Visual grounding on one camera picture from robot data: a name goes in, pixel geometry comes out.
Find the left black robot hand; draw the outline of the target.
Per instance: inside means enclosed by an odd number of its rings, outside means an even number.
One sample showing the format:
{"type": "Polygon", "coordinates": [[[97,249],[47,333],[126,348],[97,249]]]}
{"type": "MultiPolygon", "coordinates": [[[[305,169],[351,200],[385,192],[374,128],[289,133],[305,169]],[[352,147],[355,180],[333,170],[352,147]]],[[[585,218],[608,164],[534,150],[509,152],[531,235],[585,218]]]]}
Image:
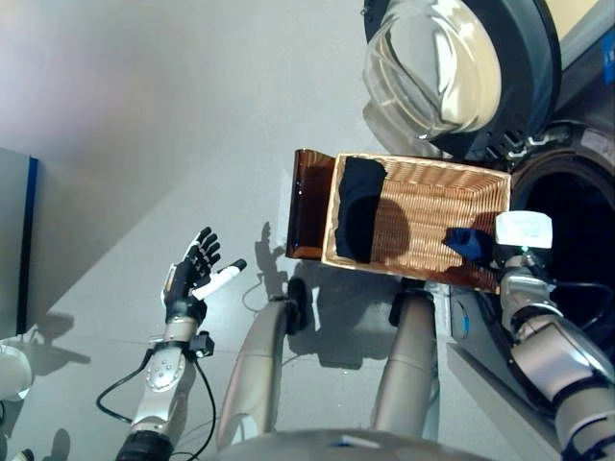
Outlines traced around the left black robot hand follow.
{"type": "Polygon", "coordinates": [[[188,318],[201,325],[207,316],[206,298],[247,267],[240,258],[215,270],[220,248],[217,234],[205,227],[188,244],[183,258],[170,266],[160,292],[166,323],[188,318]]]}

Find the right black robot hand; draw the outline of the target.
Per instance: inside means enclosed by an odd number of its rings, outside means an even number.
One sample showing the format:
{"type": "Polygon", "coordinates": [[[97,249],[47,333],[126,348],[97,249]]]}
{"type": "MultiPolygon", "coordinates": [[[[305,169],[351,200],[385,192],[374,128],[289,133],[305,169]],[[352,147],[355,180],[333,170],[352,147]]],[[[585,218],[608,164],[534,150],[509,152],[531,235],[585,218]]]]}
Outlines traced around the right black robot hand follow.
{"type": "Polygon", "coordinates": [[[504,268],[508,261],[522,257],[545,268],[552,260],[553,221],[547,214],[511,210],[498,214],[493,226],[491,268],[504,268]]]}

